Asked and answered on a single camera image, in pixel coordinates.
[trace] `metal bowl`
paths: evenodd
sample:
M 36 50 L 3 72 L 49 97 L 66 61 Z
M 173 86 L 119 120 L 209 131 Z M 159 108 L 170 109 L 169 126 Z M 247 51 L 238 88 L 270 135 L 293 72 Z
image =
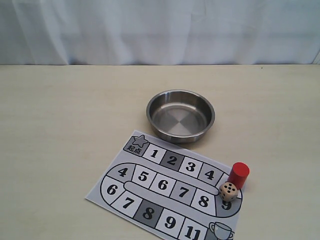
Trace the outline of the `metal bowl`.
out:
M 168 90 L 148 103 L 146 116 L 155 134 L 170 143 L 193 143 L 214 124 L 215 111 L 203 96 L 188 90 Z

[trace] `red game piece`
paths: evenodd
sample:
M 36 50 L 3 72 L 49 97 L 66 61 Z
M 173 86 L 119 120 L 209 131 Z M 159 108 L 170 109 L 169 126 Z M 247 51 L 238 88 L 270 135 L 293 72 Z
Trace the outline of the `red game piece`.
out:
M 233 183 L 239 190 L 241 189 L 249 175 L 250 169 L 243 162 L 236 162 L 233 164 L 227 182 Z

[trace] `wooden table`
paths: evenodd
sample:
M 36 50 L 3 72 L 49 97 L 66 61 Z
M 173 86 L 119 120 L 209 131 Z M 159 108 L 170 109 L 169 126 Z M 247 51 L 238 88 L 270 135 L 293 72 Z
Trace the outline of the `wooden table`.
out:
M 320 66 L 0 66 L 0 239 L 156 240 L 85 196 L 155 94 L 206 97 L 184 147 L 250 167 L 235 240 L 320 235 Z

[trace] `trophy icon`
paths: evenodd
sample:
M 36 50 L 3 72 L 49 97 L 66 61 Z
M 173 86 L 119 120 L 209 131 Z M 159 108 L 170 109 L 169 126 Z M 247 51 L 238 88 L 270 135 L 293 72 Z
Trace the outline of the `trophy icon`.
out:
M 222 222 L 210 222 L 209 229 L 218 240 L 231 240 L 234 238 L 235 232 Z

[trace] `white curtain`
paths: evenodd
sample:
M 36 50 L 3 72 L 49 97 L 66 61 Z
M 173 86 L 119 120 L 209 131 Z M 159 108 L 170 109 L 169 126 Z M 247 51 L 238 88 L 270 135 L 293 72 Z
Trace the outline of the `white curtain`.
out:
M 0 0 L 0 64 L 312 63 L 320 0 Z

